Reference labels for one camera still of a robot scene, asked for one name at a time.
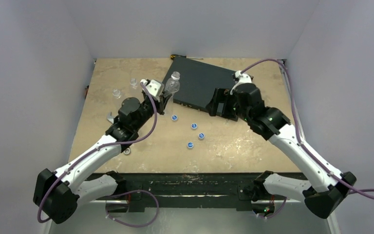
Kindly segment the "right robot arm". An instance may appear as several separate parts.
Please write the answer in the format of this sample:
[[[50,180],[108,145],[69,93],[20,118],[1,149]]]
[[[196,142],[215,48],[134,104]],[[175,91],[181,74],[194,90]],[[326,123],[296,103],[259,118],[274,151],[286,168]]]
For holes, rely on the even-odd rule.
[[[267,107],[259,88],[250,83],[235,89],[216,88],[206,105],[210,116],[215,116],[219,104],[222,116],[244,120],[249,128],[280,149],[303,173],[305,180],[285,177],[265,171],[253,181],[249,190],[252,201],[272,195],[303,202],[315,216],[327,219],[347,197],[357,178],[351,172],[341,172],[322,157],[312,159],[308,143],[297,140],[296,128],[279,109]]]

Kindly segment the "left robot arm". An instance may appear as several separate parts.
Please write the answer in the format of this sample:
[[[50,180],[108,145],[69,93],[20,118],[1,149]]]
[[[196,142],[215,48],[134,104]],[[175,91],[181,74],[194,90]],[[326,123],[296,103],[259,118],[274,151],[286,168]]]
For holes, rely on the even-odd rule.
[[[109,171],[96,179],[89,176],[132,144],[143,141],[155,130],[158,115],[168,102],[169,94],[144,91],[143,102],[132,97],[123,101],[113,124],[105,134],[73,161],[51,171],[42,170],[36,180],[33,202],[38,207],[37,221],[60,224],[69,219],[78,207],[102,197],[129,198],[127,181]]]

